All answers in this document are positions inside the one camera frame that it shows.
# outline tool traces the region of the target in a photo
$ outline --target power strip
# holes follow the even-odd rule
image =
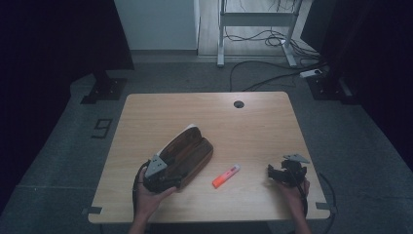
[[[314,77],[314,76],[320,76],[321,74],[322,74],[322,71],[319,70],[319,69],[303,71],[303,72],[300,73],[300,78],[309,78],[309,77]]]

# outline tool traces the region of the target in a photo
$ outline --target wooden table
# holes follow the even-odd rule
[[[240,100],[243,108],[234,102]],[[214,146],[210,162],[181,192],[172,194],[150,222],[288,219],[290,214],[267,166],[281,169],[283,155],[298,153],[310,162],[288,95],[210,93],[130,95],[125,103],[89,214],[93,223],[132,222],[131,188],[138,168],[189,124]],[[234,164],[241,170],[219,188],[212,181]],[[327,218],[314,165],[307,218]]]

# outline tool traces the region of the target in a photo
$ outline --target orange marker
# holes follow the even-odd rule
[[[236,164],[234,167],[232,167],[230,170],[225,172],[224,174],[218,176],[216,179],[213,180],[212,184],[215,188],[218,188],[223,184],[225,181],[228,180],[231,176],[233,176],[235,173],[237,173],[240,170],[241,166]]]

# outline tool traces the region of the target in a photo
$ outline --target white wall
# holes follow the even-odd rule
[[[130,50],[197,50],[199,0],[115,0]]]

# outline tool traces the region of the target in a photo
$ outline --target gray floor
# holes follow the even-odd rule
[[[135,59],[135,71],[109,72],[112,78],[128,78],[118,101],[82,105],[94,78],[86,76],[72,84],[71,100],[55,130],[1,215],[0,233],[100,233],[98,225],[88,222],[84,209],[92,203],[127,95],[228,92],[235,65],[227,60],[225,67],[217,68],[214,61],[193,57],[170,58],[174,62],[155,56]],[[273,61],[285,64],[283,58]],[[246,63],[234,70],[233,90],[288,72]],[[297,76],[258,90],[269,91],[288,93],[316,170],[334,188],[338,213],[329,233],[413,233],[413,174],[361,106],[313,100],[307,82]],[[102,134],[94,129],[96,121],[107,118],[114,120],[107,138],[91,138]],[[331,203],[332,192],[320,181]],[[328,222],[310,220],[314,233],[321,233]],[[289,221],[266,224],[273,233],[286,233],[292,227]],[[128,227],[103,225],[102,229],[126,233]]]

